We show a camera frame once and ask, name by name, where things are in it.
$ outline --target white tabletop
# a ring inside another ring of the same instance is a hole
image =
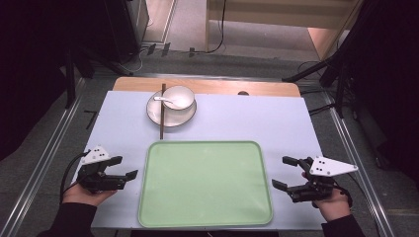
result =
[[[146,114],[152,95],[108,92],[86,150],[100,144],[111,156],[124,157],[122,164],[106,170],[108,175],[133,170],[138,170],[138,175],[99,206],[92,227],[143,228],[138,222],[138,206],[145,157],[148,147],[159,140],[159,125]],[[262,148],[269,184],[272,179],[289,187],[306,182],[300,175],[302,169],[282,163],[283,156],[321,155],[303,98],[197,94],[196,101],[195,116],[183,125],[166,127],[165,140],[253,140]],[[310,202],[293,203],[271,185],[270,192],[272,221],[240,229],[321,229],[324,219]]]

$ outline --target gray floor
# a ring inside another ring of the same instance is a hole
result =
[[[185,1],[179,1],[177,6],[188,9],[187,5],[180,4],[182,2],[185,3]],[[173,48],[171,49],[181,48],[181,42],[183,42],[182,40],[176,41],[173,35],[175,34],[173,30],[178,29],[176,17],[179,15],[179,13],[176,15],[175,12],[168,36],[168,40],[172,41]],[[295,29],[295,31],[290,30],[288,32],[288,37],[293,39],[293,44],[273,43],[274,45],[278,44],[277,47],[282,47],[288,53],[279,53],[276,56],[264,57],[263,55],[267,55],[266,53],[248,54],[249,51],[254,49],[251,48],[252,46],[237,47],[237,51],[231,53],[231,55],[227,53],[223,55],[198,54],[189,57],[188,53],[179,50],[170,51],[164,57],[158,51],[148,56],[144,53],[141,55],[142,68],[135,72],[135,75],[164,73],[240,77],[242,80],[251,79],[249,77],[253,77],[252,80],[280,80],[296,74],[302,62],[316,60],[313,56],[315,52],[312,43],[310,43],[304,31],[305,29]],[[258,35],[246,35],[243,40],[248,41],[248,44],[259,42]],[[235,48],[229,41],[226,41],[225,44],[227,49]],[[191,45],[194,45],[193,40],[185,44],[186,50]],[[300,69],[309,65],[312,65],[312,63],[304,64]],[[139,61],[137,59],[126,66],[139,67]],[[35,236],[41,230],[47,229],[54,219],[58,208],[58,190],[62,174],[72,157],[84,150],[92,130],[92,127],[86,129],[91,114],[84,113],[84,111],[98,111],[102,106],[106,92],[112,90],[115,80],[119,77],[98,64],[95,64],[95,67],[94,78],[85,79],[85,89],[83,93],[80,91],[78,93],[81,100],[74,118],[53,155],[53,160],[48,166],[37,195],[31,200],[30,208],[24,212],[25,218],[22,223],[18,223],[20,228],[16,236]],[[301,80],[297,83],[301,91],[313,87],[318,88],[317,79],[319,76],[313,74],[308,78],[308,80]],[[309,110],[326,105],[321,93],[306,94],[303,97]],[[0,201],[2,203],[0,205],[0,226],[6,224],[17,198],[30,179],[40,157],[42,157],[42,153],[64,113],[64,106],[65,94],[52,105],[21,147],[0,162],[0,179],[3,181],[0,183]],[[323,154],[348,162],[347,152],[330,113],[323,112],[313,116],[312,122]],[[396,170],[383,171],[377,168],[374,153],[359,125],[352,119],[349,110],[345,110],[344,122],[348,126],[357,150],[362,157],[363,164],[385,209],[395,236],[417,236],[419,231],[419,226],[417,226],[419,221],[419,203],[417,201],[419,194],[413,182]],[[353,212],[366,235],[377,236],[374,219],[359,188],[348,176],[338,177],[337,180],[341,186],[346,187],[353,195],[355,201]],[[95,230],[95,233],[97,236],[114,236],[115,230]],[[281,236],[322,236],[319,231],[280,231],[280,234]],[[118,236],[128,235],[129,231],[122,231]]]

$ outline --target white bowl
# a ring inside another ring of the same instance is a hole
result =
[[[184,86],[174,86],[168,88],[163,93],[163,97],[175,102],[164,102],[164,106],[172,110],[184,110],[190,107],[195,100],[194,92],[188,87]]]

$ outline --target person's hand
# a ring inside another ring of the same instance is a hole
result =
[[[78,202],[98,206],[116,192],[117,191],[103,191],[101,193],[92,194],[90,191],[83,189],[83,187],[77,184],[64,193],[62,203]]]
[[[315,200],[314,203],[320,209],[321,215],[323,215],[327,222],[351,214],[348,197],[341,194],[341,191],[337,189],[333,189],[332,195],[329,198]]]

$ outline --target table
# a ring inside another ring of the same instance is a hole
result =
[[[197,113],[190,121],[165,128],[166,140],[254,140],[263,150],[269,183],[271,179],[290,186],[305,183],[301,169],[284,165],[281,159],[285,155],[301,158],[321,155],[305,102],[296,85],[123,77],[118,79],[114,91],[108,93],[86,150],[101,144],[112,156],[124,157],[122,164],[109,167],[107,174],[120,175],[138,169],[138,176],[128,182],[123,191],[99,206],[92,227],[143,228],[138,223],[137,211],[145,156],[148,147],[159,140],[159,126],[147,117],[145,106],[163,82],[168,87],[190,87],[196,93],[198,104]],[[222,95],[210,94],[217,90]],[[252,96],[237,96],[237,91],[242,90]],[[274,210],[270,223],[215,229],[320,229],[324,220],[311,203],[293,204],[287,194],[273,187],[270,187],[270,193]]]
[[[308,28],[320,60],[355,22],[363,0],[227,0],[225,21]],[[207,0],[209,20],[221,20],[223,0]]]

